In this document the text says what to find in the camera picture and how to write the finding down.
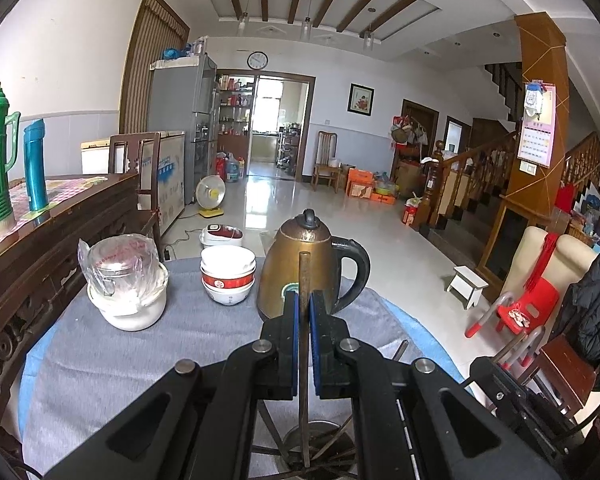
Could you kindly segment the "black jacket on chair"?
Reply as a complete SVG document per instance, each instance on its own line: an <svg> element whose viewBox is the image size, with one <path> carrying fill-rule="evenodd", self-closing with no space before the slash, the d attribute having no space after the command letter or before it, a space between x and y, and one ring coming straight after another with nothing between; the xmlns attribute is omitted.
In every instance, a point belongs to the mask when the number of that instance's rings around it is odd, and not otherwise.
<svg viewBox="0 0 600 480"><path fill-rule="evenodd" d="M597 370L593 390L600 391L600 253L583 278L568 286L550 340L558 336Z"/></svg>

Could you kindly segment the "dark green utensil cup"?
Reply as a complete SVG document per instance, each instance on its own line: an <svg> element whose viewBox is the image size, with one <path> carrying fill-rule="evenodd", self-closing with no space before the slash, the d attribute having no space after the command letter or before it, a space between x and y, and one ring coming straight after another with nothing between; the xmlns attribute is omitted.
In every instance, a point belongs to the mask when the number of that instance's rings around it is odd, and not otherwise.
<svg viewBox="0 0 600 480"><path fill-rule="evenodd" d="M300 428L295 426L283 437L289 462L282 456L276 458L277 471L299 471L294 479L355 479L356 451L354 440L347 432L339 433L336 422L312 420L309 422L310 470L303 472Z"/></svg>

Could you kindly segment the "round wall clock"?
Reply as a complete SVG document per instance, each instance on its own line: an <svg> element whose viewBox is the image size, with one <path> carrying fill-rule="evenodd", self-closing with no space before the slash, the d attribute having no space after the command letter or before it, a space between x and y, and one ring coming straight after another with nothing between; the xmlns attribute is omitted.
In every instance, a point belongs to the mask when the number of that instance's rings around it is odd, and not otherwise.
<svg viewBox="0 0 600 480"><path fill-rule="evenodd" d="M247 56L247 66L250 70L264 70L268 66L268 55L263 51L253 51Z"/></svg>

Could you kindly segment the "small electric fan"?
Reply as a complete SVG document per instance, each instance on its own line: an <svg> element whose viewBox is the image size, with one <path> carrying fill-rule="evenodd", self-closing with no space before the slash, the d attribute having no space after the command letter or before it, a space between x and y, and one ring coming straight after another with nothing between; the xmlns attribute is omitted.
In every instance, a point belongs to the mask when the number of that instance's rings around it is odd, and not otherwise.
<svg viewBox="0 0 600 480"><path fill-rule="evenodd" d="M195 200L198 204L198 212L202 218L211 219L222 216L224 210L222 203L226 193L224 180L216 176L202 178L195 191Z"/></svg>

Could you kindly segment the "orange boxes on floor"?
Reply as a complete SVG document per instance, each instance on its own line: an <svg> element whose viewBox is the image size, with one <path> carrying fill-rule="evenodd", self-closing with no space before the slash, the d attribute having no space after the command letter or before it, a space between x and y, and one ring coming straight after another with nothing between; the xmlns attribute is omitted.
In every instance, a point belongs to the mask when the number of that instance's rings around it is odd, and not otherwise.
<svg viewBox="0 0 600 480"><path fill-rule="evenodd" d="M352 198L393 205L398 195L398 186L385 172L374 174L371 171L350 168L344 192Z"/></svg>

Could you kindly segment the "red plastic child chair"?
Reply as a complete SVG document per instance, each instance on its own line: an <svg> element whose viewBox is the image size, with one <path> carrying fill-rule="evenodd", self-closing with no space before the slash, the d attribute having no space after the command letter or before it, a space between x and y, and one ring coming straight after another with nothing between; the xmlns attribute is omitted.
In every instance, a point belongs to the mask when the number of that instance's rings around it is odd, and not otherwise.
<svg viewBox="0 0 600 480"><path fill-rule="evenodd" d="M532 362L545 334L546 322L557 306L559 292L543 278L543 273L550 263L558 237L556 233L545 235L539 257L524 282L522 293L516 296L513 292L503 292L465 332L466 338L475 336L486 321L496 315L496 330L500 332L507 328L514 334L514 338L493 358L503 370L510 370L518 360L521 360L522 367Z"/></svg>

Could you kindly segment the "white small stool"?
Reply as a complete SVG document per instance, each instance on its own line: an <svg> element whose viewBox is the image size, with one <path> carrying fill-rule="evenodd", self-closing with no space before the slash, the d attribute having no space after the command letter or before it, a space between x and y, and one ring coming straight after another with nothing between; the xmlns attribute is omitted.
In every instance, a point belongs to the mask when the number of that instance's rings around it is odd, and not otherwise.
<svg viewBox="0 0 600 480"><path fill-rule="evenodd" d="M464 309L469 310L478 304L488 286L489 283L468 266L456 266L446 291L456 292L464 300Z"/></svg>

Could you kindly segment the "bronze electric kettle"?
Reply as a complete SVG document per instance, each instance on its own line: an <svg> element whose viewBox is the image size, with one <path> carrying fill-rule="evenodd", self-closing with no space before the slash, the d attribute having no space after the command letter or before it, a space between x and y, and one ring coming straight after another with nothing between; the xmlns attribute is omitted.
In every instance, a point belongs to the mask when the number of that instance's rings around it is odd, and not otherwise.
<svg viewBox="0 0 600 480"><path fill-rule="evenodd" d="M341 263L356 265L354 280L340 290ZM261 318L278 318L288 292L319 290L326 311L335 314L358 298L370 277L370 256L356 240L333 236L326 224L308 208L287 220L276 232L261 269L257 308Z"/></svg>

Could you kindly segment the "carved wooden sideboard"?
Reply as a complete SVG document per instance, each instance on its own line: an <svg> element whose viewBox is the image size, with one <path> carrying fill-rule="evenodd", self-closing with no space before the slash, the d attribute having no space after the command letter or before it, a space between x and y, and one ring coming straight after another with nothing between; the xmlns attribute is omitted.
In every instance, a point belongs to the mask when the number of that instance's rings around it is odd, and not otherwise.
<svg viewBox="0 0 600 480"><path fill-rule="evenodd" d="M83 287L78 241L129 232L137 212L138 177L110 174L25 223L0 244L0 440L14 383L32 346Z"/></svg>

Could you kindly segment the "wooden chair frame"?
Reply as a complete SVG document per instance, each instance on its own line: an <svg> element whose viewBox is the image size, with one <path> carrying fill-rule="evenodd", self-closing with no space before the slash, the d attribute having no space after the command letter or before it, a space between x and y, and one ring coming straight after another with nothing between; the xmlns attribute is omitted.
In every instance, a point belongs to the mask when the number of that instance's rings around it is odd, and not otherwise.
<svg viewBox="0 0 600 480"><path fill-rule="evenodd" d="M158 166L161 134L158 132L123 133L110 136L108 172L136 174L137 232L150 237L163 259L160 240Z"/></svg>

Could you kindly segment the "blue thermos bottle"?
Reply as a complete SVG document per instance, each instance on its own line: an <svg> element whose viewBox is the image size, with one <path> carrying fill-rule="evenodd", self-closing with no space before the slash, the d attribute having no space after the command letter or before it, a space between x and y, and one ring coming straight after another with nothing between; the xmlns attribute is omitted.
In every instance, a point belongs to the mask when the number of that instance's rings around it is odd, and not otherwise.
<svg viewBox="0 0 600 480"><path fill-rule="evenodd" d="M48 205L44 172L45 124L38 119L23 130L24 178L30 211L39 211Z"/></svg>

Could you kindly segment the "wooden chair by wall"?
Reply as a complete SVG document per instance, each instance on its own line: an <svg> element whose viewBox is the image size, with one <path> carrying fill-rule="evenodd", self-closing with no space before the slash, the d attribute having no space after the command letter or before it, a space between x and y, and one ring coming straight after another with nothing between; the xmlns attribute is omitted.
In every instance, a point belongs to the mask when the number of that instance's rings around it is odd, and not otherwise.
<svg viewBox="0 0 600 480"><path fill-rule="evenodd" d="M340 162L338 162L337 151L338 136L334 132L320 131L317 133L316 152L314 166L311 176L311 185L314 190L320 180L338 192L338 181L340 178Z"/></svg>

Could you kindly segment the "white chest freezer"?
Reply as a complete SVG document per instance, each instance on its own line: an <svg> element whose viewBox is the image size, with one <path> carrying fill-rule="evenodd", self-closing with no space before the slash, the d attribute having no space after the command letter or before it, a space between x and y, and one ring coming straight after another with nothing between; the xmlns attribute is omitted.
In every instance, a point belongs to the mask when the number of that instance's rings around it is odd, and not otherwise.
<svg viewBox="0 0 600 480"><path fill-rule="evenodd" d="M157 210L159 233L163 235L185 208L184 203L184 132L161 131L157 162ZM124 145L116 145L114 170L108 171L110 139L81 143L83 174L121 174L125 160ZM152 141L143 145L140 160L140 189L149 191L152 185ZM149 209L150 195L140 195L138 209Z"/></svg>

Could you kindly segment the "red white rice cooker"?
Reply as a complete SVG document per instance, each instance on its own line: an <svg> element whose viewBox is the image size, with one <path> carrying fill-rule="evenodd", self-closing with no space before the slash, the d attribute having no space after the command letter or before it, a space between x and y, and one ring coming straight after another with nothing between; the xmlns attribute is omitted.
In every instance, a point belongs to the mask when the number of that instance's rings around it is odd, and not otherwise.
<svg viewBox="0 0 600 480"><path fill-rule="evenodd" d="M236 226L212 223L201 230L199 241L204 247L220 245L242 246L244 233L236 228Z"/></svg>

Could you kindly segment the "dark chopstick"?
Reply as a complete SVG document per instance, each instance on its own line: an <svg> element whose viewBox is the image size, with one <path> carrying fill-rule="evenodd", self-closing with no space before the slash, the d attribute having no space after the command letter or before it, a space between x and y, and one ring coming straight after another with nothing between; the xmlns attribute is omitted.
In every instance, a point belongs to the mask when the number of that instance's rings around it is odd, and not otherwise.
<svg viewBox="0 0 600 480"><path fill-rule="evenodd" d="M310 355L310 314L311 295L311 254L299 254L299 429L303 468L310 466L309 451L309 355Z"/></svg>

